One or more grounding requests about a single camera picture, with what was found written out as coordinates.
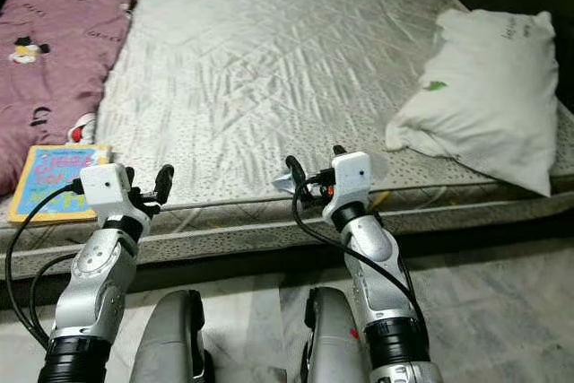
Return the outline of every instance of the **colorful book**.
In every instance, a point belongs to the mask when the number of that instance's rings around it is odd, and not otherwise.
[[[44,197],[78,178],[82,168],[108,163],[110,155],[107,145],[33,145],[10,203],[8,221],[23,222]],[[95,216],[84,195],[65,192],[44,205],[33,221],[76,221]]]

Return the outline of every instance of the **quilted mattress cover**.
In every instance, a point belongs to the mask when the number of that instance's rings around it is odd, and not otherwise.
[[[416,90],[437,14],[450,7],[140,0],[100,106],[98,141],[148,184],[173,164],[177,208],[285,198],[271,184],[285,156],[323,169],[333,144],[376,155],[373,190],[496,184],[455,161],[385,152],[386,123]],[[557,178],[574,174],[574,121],[564,107],[560,117]]]
[[[574,119],[560,106],[551,198],[409,150],[387,153],[387,121],[416,89],[437,15],[454,0],[140,0],[106,86],[97,139],[152,188],[175,167],[170,201],[141,241],[158,262],[307,244],[284,158],[328,166],[333,144],[374,155],[373,202],[395,233],[544,217],[574,207]],[[390,191],[381,200],[381,191]],[[0,219],[5,204],[0,205]],[[318,213],[308,213],[317,229]],[[92,223],[22,236],[15,276],[75,251]],[[0,253],[13,228],[0,226]]]

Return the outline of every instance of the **tile floor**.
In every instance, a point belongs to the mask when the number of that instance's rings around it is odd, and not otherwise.
[[[431,356],[446,382],[574,381],[574,239],[419,257],[408,265]],[[204,298],[204,343],[217,381],[299,381],[304,304],[317,284],[347,293],[351,287],[342,268],[193,285]],[[129,380],[154,304],[175,289],[128,296],[107,382]],[[46,326],[53,312],[41,309]],[[1,312],[0,379],[36,381],[42,363],[43,352],[12,312]]]

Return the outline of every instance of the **pillowcase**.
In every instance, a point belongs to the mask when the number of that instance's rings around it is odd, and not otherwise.
[[[410,147],[550,195],[558,65],[549,13],[449,10],[420,90],[387,125],[389,151]]]

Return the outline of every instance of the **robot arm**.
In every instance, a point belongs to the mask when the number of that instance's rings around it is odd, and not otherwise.
[[[135,275],[137,242],[165,203],[173,168],[165,166],[156,190],[142,195],[131,186],[133,171],[107,164],[85,168],[80,177],[100,229],[72,263],[71,279],[60,296],[39,382],[101,383],[124,313],[124,298]]]
[[[341,150],[338,153],[328,175],[320,173],[316,176],[334,179],[334,184],[321,183],[322,187],[329,186],[332,190],[330,202],[323,210],[325,222],[335,226],[345,246],[386,270],[409,290],[395,238],[382,227],[375,215],[366,211],[371,173],[369,155],[364,152],[344,153]],[[369,345],[370,381],[441,382],[439,369],[429,358],[425,326],[420,321],[422,315],[417,313],[409,298],[388,278],[365,263],[349,255],[345,256],[345,263],[353,279],[359,326]],[[316,312],[320,311],[317,304],[315,309]],[[334,339],[327,334],[314,336],[317,339]],[[315,355],[319,355],[319,350],[316,349]],[[314,363],[319,362],[321,360],[315,357]],[[324,356],[323,367],[336,368],[340,363],[344,363],[342,358]],[[333,381],[323,379],[327,373],[313,372],[309,375],[314,377],[310,381]]]

